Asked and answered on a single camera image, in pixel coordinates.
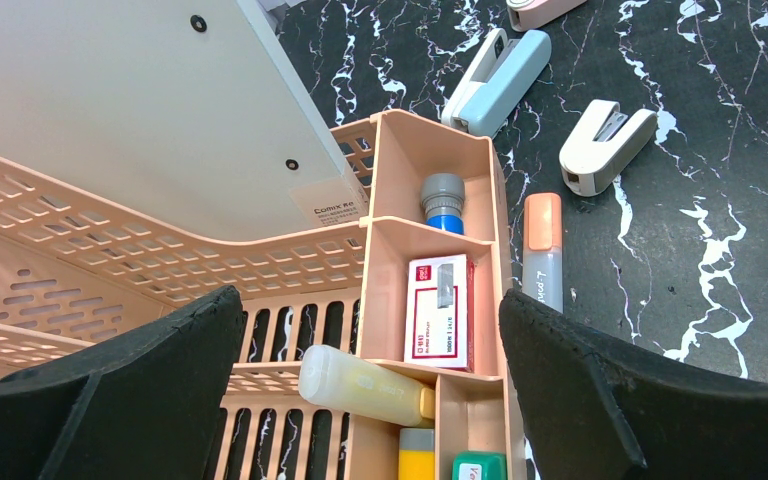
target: blue marker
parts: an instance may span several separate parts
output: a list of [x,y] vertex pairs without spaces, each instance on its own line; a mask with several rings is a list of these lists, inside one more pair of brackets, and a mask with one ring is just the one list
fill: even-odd
[[464,234],[461,213],[466,193],[461,177],[451,173],[435,173],[422,182],[420,195],[426,225]]

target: white pen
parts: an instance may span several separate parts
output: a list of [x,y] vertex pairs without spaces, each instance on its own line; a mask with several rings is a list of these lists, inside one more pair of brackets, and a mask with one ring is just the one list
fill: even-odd
[[525,198],[522,291],[564,313],[561,197],[536,193]]

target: black marble surface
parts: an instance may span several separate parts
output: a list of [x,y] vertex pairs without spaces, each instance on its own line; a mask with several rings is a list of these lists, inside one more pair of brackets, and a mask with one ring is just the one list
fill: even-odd
[[[501,0],[307,0],[279,38],[329,126],[389,108],[438,120],[486,32],[521,35],[506,15]],[[768,382],[768,2],[589,0],[543,30],[550,66],[494,142],[514,274],[525,196],[557,192],[570,318]],[[596,98],[656,111],[658,130],[587,199],[558,152]]]

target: white marble vein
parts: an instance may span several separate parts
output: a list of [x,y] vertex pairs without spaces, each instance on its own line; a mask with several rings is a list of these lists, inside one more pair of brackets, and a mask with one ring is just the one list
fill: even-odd
[[696,32],[683,32],[681,31],[681,25],[688,18],[693,18],[704,12],[705,8],[702,5],[699,5],[699,2],[696,0],[684,0],[684,2],[679,5],[678,10],[679,13],[681,13],[681,18],[676,22],[676,33],[684,37],[688,42],[696,43]]
[[613,187],[614,187],[614,199],[617,201],[617,204],[620,206],[621,215],[620,215],[620,231],[619,234],[617,234],[617,240],[622,244],[622,246],[628,250],[629,253],[631,253],[631,256],[637,260],[640,263],[643,263],[646,265],[647,272],[649,275],[649,291],[646,299],[640,300],[638,303],[640,305],[640,309],[637,311],[637,315],[635,316],[635,320],[632,321],[631,316],[629,315],[629,294],[626,288],[622,284],[622,275],[621,275],[621,269],[617,264],[614,262],[614,259],[611,259],[611,265],[614,267],[616,274],[617,274],[617,286],[622,290],[623,297],[625,299],[625,303],[623,305],[623,315],[625,316],[626,321],[629,324],[629,327],[631,328],[631,343],[636,344],[637,337],[641,336],[640,333],[640,320],[643,316],[643,312],[646,310],[646,307],[649,305],[649,302],[652,301],[652,265],[649,263],[649,257],[646,255],[645,252],[638,252],[635,248],[630,246],[628,242],[626,242],[625,237],[628,235],[628,231],[631,228],[631,222],[634,219],[634,209],[631,206],[631,203],[628,201],[628,195],[626,194],[625,190],[622,188],[622,175],[617,175],[616,178],[614,178],[613,181]]
[[761,8],[761,10],[764,12],[764,15],[758,17],[752,23],[749,24],[753,28],[755,28],[755,27],[760,27],[760,28],[768,27],[768,9],[767,9],[766,6],[764,6],[764,7]]
[[[308,341],[307,341],[308,345],[313,345],[314,335],[315,335],[314,328],[313,328],[314,327],[314,319],[311,318],[311,316],[310,316],[310,311],[311,310],[312,309],[309,306],[305,306],[302,309],[302,315],[304,315],[304,320],[302,320],[302,322],[306,322],[307,325],[309,326],[308,332],[310,332],[310,336],[308,337]],[[298,357],[299,360],[304,360],[304,354],[305,354],[304,350],[302,350],[299,347],[296,347],[296,357]]]
[[441,9],[446,8],[446,6],[432,1],[427,7],[422,8],[427,10],[427,13],[416,32],[426,44],[426,55],[431,60],[431,68],[426,72],[422,88],[419,94],[411,100],[408,110],[417,113],[416,108],[429,102],[434,106],[439,119],[443,113],[443,107],[448,101],[448,98],[444,96],[446,88],[443,85],[443,77],[455,70],[466,68],[466,65],[457,63],[457,55],[478,45],[487,30],[481,25],[478,18],[481,10],[477,8],[476,0],[465,0],[462,5],[456,4],[454,5],[454,13],[461,17],[461,21],[455,25],[454,29],[461,32],[466,38],[454,49],[447,50],[431,38],[429,28],[440,18]]
[[369,19],[372,22],[373,50],[369,55],[369,65],[378,72],[378,81],[381,83],[381,89],[390,94],[390,100],[385,109],[399,108],[407,95],[407,86],[399,80],[393,78],[390,72],[393,70],[393,59],[387,56],[387,39],[384,33],[393,28],[396,22],[405,13],[408,4],[402,5],[402,10],[398,15],[391,18],[386,25],[382,26],[381,19],[378,17],[378,7],[369,12]]
[[[525,198],[525,192],[528,189],[528,184],[531,183],[531,177],[530,175],[521,170],[516,168],[516,165],[514,163],[514,149],[511,148],[507,153],[499,154],[499,159],[504,159],[504,164],[502,166],[502,171],[505,174],[505,182],[507,183],[508,180],[511,178],[512,175],[522,175],[522,190],[520,191],[519,199],[517,200],[517,205],[520,205],[520,203]],[[519,245],[519,240],[523,238],[523,211],[520,209],[519,213],[514,217],[513,219],[509,219],[509,225],[508,225],[508,241],[511,244],[511,261],[522,266],[522,245]],[[514,287],[515,288],[522,288],[522,280],[517,277],[513,276],[512,280],[514,281]]]
[[278,351],[278,361],[283,362],[287,359],[287,349],[290,348],[290,335],[293,332],[293,307],[287,307],[287,313],[284,314],[284,345]]
[[355,42],[357,41],[355,32],[358,29],[357,17],[366,9],[366,7],[358,9],[357,0],[341,1],[340,6],[343,7],[343,12],[346,15],[346,48],[343,50],[343,65],[331,79],[331,87],[337,94],[337,99],[334,101],[334,123],[337,125],[342,125],[346,117],[353,114],[357,109],[357,95],[352,90],[352,75],[355,71]]
[[[750,0],[747,0],[746,18],[747,18],[747,21],[749,22],[749,26],[750,26],[749,31],[752,32],[752,38],[755,39],[755,43],[758,45],[758,58],[755,60],[755,68],[752,69],[752,76],[749,78],[749,85],[751,85],[752,79],[755,78],[755,72],[758,70],[758,64],[761,61],[761,57],[764,58],[764,61],[767,63],[767,66],[768,66],[767,43],[764,40],[759,39],[758,34],[756,33],[757,28],[768,27],[767,9],[764,8],[764,16],[756,20],[752,20],[752,2]],[[746,86],[746,92],[749,91],[749,85]]]
[[673,158],[679,173],[687,178],[693,179],[693,175],[698,172],[698,169],[689,166],[682,170],[681,156],[668,150],[665,145],[670,133],[680,135],[683,137],[685,143],[687,142],[687,135],[679,130],[676,117],[666,109],[663,100],[664,95],[661,93],[661,84],[652,79],[649,72],[646,71],[646,65],[643,61],[634,57],[634,49],[630,43],[629,37],[633,28],[632,20],[634,18],[634,12],[636,9],[643,7],[648,3],[649,0],[628,0],[620,5],[620,20],[617,23],[617,30],[615,30],[620,37],[619,52],[622,55],[623,60],[625,60],[625,63],[632,67],[634,74],[640,79],[643,86],[649,92],[649,100],[652,105],[655,106],[655,113],[658,116],[658,127],[657,130],[655,130],[655,145],[657,145],[661,151]]
[[[257,331],[258,323],[260,323],[260,322],[258,322],[258,320],[257,320],[257,315],[254,315],[254,328],[252,330],[255,331],[255,332]],[[254,335],[252,335],[252,343],[251,343],[250,352],[251,353],[249,353],[249,358],[248,358],[249,362],[253,361],[254,357],[257,356],[257,340],[254,338]]]
[[237,420],[236,420],[236,427],[234,428],[234,435],[231,436],[231,443],[234,443],[237,441],[237,435],[240,434],[240,424],[242,423],[240,420],[243,418],[243,413],[245,410],[240,410],[237,412]]
[[529,480],[540,480],[540,472],[537,471],[537,462],[534,460],[534,451],[531,449],[531,442],[525,439],[525,458],[534,463],[534,478]]
[[[747,7],[747,17],[751,20],[750,10],[748,7]],[[702,64],[702,62],[705,62],[706,65],[714,65],[716,67],[715,62],[711,58],[711,54],[708,50],[705,39],[701,35],[701,26],[700,26],[699,16],[698,15],[694,16],[694,19],[696,20],[696,32],[697,34],[699,34],[699,40],[700,40],[699,45],[702,47],[702,52],[704,54],[703,60],[701,60],[699,63]],[[756,44],[759,44],[760,40],[758,39],[757,35],[755,34],[752,28],[750,28],[750,31],[752,31],[752,36],[756,40]],[[749,77],[749,82],[747,83],[746,88],[744,90],[744,95],[748,93],[749,87],[752,85],[752,81],[758,69],[758,64],[762,57],[768,58],[766,56],[764,46],[759,44],[758,57],[756,59],[755,66],[753,67],[752,74]],[[737,129],[741,123],[746,124],[754,132],[759,134],[760,137],[758,138],[758,140],[760,140],[761,142],[767,145],[768,145],[768,133],[764,130],[763,127],[758,125],[758,122],[755,121],[755,118],[752,116],[752,114],[746,109],[744,104],[738,99],[738,94],[736,93],[735,89],[732,88],[731,85],[726,83],[725,79],[720,74],[720,72],[716,68],[713,68],[709,70],[709,73],[714,77],[714,79],[716,80],[719,86],[717,89],[717,99],[720,102],[720,104],[723,106],[735,109],[734,119],[728,121],[729,125],[731,125],[732,127],[731,135],[729,137],[728,150],[726,154],[720,159],[720,161],[725,162],[726,166],[728,167],[732,152],[734,150],[734,140],[736,138]],[[720,174],[715,168],[710,166],[709,168],[711,169],[711,171],[714,172],[717,178],[720,178]]]
[[269,465],[263,464],[261,455],[264,450],[263,442],[269,435],[269,422],[272,421],[272,415],[275,415],[275,410],[270,409],[266,411],[266,418],[263,420],[263,426],[260,428],[260,435],[257,439],[257,458],[255,459],[255,464],[258,470],[260,470],[260,480],[267,480],[266,472],[269,470]]
[[[740,377],[749,378],[749,368],[746,365],[746,359],[736,342],[741,335],[746,333],[747,328],[752,324],[755,317],[746,305],[743,295],[740,293],[740,289],[731,274],[731,271],[737,263],[737,259],[731,252],[731,243],[743,240],[747,230],[735,216],[731,203],[728,203],[728,215],[737,225],[737,231],[725,235],[722,238],[717,238],[714,231],[705,221],[709,214],[708,210],[702,208],[702,202],[705,200],[707,200],[705,197],[697,196],[693,201],[693,210],[680,209],[679,211],[691,218],[695,218],[699,229],[702,230],[702,241],[705,244],[705,252],[702,255],[702,259],[699,261],[697,268],[699,270],[699,287],[709,308],[705,311],[702,317],[693,320],[688,324],[687,330],[685,330],[681,337],[681,346],[679,348],[666,350],[664,356],[684,362],[690,354],[690,346],[693,345],[699,347],[699,335],[710,335],[714,338],[725,339],[728,341],[729,345],[731,345],[736,353],[740,368]],[[723,263],[725,263],[724,268],[717,268],[717,265]],[[711,292],[715,289],[712,282],[715,279],[725,280],[728,285],[735,290],[743,310],[740,315],[711,298]],[[734,322],[731,325],[716,331],[700,330],[700,328],[704,327],[704,324],[711,313],[715,311],[726,312],[733,318]]]
[[[593,26],[593,21],[596,19],[597,13],[598,13],[598,10],[594,10],[593,15],[590,16],[590,21],[587,22],[587,29],[584,31],[584,38],[581,40],[580,46],[575,41],[575,39],[572,38],[572,35],[570,35],[570,33],[566,29],[567,18],[569,17],[567,15],[564,15],[563,19],[561,20],[561,30],[564,32],[564,34],[566,34],[567,38],[569,38],[570,42],[572,42],[573,46],[575,46],[575,49],[578,52],[575,56],[575,60],[572,63],[572,69],[570,71],[571,77],[575,74],[575,67],[578,66],[578,61],[581,60],[581,54],[584,53],[584,48],[587,46],[587,37],[590,35],[590,27]],[[571,82],[570,90],[574,85],[575,85],[575,82]]]
[[325,5],[322,7],[322,10],[319,11],[319,17],[316,21],[317,30],[319,31],[319,36],[316,39],[316,42],[314,43],[313,40],[308,42],[308,51],[313,54],[313,61],[312,61],[312,70],[313,73],[316,75],[316,81],[313,83],[313,86],[310,87],[310,91],[316,90],[316,87],[319,86],[319,82],[322,80],[322,63],[324,61],[324,56],[322,55],[322,40],[325,35],[325,22],[328,20],[328,14],[326,11],[328,10],[329,5],[331,5],[332,0],[328,0],[325,2]]
[[278,478],[277,480],[287,480],[287,458],[289,458],[290,453],[293,451],[294,442],[296,441],[296,438],[299,436],[299,427],[295,423],[293,423],[293,417],[290,413],[287,413],[287,425],[290,426],[290,428],[293,429],[293,436],[290,438],[290,441],[287,445],[287,450],[284,452],[284,456],[281,457],[281,464],[278,467]]

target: pink stapler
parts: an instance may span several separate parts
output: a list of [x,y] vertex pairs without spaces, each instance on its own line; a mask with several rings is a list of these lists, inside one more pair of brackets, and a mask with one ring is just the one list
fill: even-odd
[[511,26],[518,32],[540,28],[585,0],[507,0]]

